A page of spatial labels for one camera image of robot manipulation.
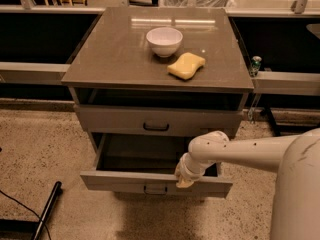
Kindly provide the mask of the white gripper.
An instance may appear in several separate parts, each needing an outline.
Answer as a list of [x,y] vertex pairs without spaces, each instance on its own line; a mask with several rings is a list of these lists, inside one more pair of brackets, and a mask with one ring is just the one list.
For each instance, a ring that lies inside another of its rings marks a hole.
[[189,153],[185,153],[175,168],[174,175],[179,179],[176,187],[180,189],[191,187],[193,181],[198,181],[213,164],[213,161],[196,160]]

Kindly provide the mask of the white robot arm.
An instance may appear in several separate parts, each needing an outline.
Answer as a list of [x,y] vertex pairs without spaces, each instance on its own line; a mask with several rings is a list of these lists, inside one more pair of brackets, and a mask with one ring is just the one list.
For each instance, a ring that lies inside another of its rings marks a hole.
[[277,174],[270,240],[320,240],[320,129],[238,141],[221,131],[198,136],[176,166],[176,186],[192,186],[216,162]]

